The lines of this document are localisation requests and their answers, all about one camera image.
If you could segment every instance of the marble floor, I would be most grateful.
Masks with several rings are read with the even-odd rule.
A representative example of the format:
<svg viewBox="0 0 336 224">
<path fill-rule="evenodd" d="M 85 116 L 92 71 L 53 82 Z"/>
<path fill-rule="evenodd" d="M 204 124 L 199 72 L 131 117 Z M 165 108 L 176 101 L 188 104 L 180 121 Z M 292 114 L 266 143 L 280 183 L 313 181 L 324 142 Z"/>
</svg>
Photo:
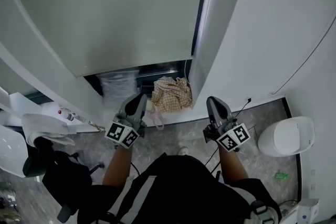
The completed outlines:
<svg viewBox="0 0 336 224">
<path fill-rule="evenodd" d="M 239 158 L 249 177 L 261 179 L 272 198 L 278 203 L 297 199 L 296 159 L 294 156 L 283 158 L 265 156 L 258 150 L 256 140 L 267 126 L 287 118 L 283 107 L 282 101 L 277 100 L 245 110 L 238 116 L 238 122 L 244 122 L 252 136 L 252 139 L 240 147 Z M 215 142 L 205 143 L 202 130 L 207 124 L 208 119 L 204 119 L 168 125 L 163 131 L 148 128 L 145 138 L 138 139 L 134 145 L 133 164 L 140 172 L 143 172 L 162 153 L 176 154 L 182 146 L 187 146 L 190 155 L 205 164 L 217 149 Z M 80 160 L 90 168 L 99 162 L 108 166 L 114 153 L 114 147 L 104 138 L 103 133 L 76 134 L 71 138 L 76 142 L 75 146 L 57 145 L 54 146 L 55 149 L 69 154 L 78 152 Z M 217 151 L 206 166 L 212 170 L 218 162 Z M 288 174 L 288 178 L 275 179 L 276 172 L 284 172 Z M 131 174 L 136 175 L 133 167 Z M 92 174 L 93 183 L 101 184 L 103 175 L 104 169 L 98 169 L 94 172 Z M 56 216 L 60 211 L 60 205 L 36 178 L 19 178 L 0 170 L 0 181 L 11 182 L 15 189 L 18 210 L 23 219 L 22 223 L 59 223 Z M 76 215 L 71 217 L 67 223 L 76 223 Z"/>
</svg>

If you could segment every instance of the plaid cloth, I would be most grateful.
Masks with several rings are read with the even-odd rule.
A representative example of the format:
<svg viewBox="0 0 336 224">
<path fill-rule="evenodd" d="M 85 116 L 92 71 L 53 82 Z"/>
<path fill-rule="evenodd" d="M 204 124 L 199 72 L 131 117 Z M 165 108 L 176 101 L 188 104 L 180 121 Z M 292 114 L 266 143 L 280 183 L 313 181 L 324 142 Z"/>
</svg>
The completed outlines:
<svg viewBox="0 0 336 224">
<path fill-rule="evenodd" d="M 191 90 L 185 78 L 162 77 L 154 82 L 152 102 L 161 112 L 173 112 L 182 108 L 190 108 Z"/>
</svg>

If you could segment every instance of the person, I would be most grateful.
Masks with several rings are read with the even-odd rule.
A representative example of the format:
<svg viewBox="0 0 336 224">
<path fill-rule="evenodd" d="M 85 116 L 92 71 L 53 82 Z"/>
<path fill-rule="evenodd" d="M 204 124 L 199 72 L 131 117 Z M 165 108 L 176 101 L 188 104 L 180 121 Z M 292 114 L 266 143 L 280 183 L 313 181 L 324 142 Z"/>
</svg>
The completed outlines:
<svg viewBox="0 0 336 224">
<path fill-rule="evenodd" d="M 118 147 L 102 185 L 91 186 L 86 194 L 77 223 L 243 223 L 252 209 L 237 188 L 272 208 L 280 222 L 278 205 L 260 180 L 248 178 L 237 153 L 219 146 L 219 156 L 225 184 L 199 160 L 183 154 L 161 155 L 126 183 L 132 148 Z"/>
</svg>

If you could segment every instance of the trash can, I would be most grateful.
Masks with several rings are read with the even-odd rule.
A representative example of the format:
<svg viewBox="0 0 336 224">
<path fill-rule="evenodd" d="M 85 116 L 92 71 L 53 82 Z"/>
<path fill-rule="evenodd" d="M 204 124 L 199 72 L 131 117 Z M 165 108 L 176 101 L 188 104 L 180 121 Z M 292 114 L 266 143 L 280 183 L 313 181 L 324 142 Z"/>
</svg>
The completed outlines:
<svg viewBox="0 0 336 224">
<path fill-rule="evenodd" d="M 314 141 L 313 120 L 301 116 L 268 126 L 258 139 L 258 148 L 265 155 L 285 157 L 306 151 Z"/>
</svg>

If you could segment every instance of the forearm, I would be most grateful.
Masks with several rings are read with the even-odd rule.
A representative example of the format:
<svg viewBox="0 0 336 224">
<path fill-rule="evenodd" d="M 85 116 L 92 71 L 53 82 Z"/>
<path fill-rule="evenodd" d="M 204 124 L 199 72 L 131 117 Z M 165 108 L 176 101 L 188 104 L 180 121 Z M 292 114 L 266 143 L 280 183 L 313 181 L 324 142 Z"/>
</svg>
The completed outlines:
<svg viewBox="0 0 336 224">
<path fill-rule="evenodd" d="M 248 178 L 237 153 L 234 151 L 227 152 L 219 145 L 219 158 L 223 179 L 226 184 L 232 185 L 238 180 Z"/>
<path fill-rule="evenodd" d="M 102 184 L 122 188 L 130 175 L 131 161 L 132 147 L 127 150 L 119 146 L 105 172 Z"/>
</svg>

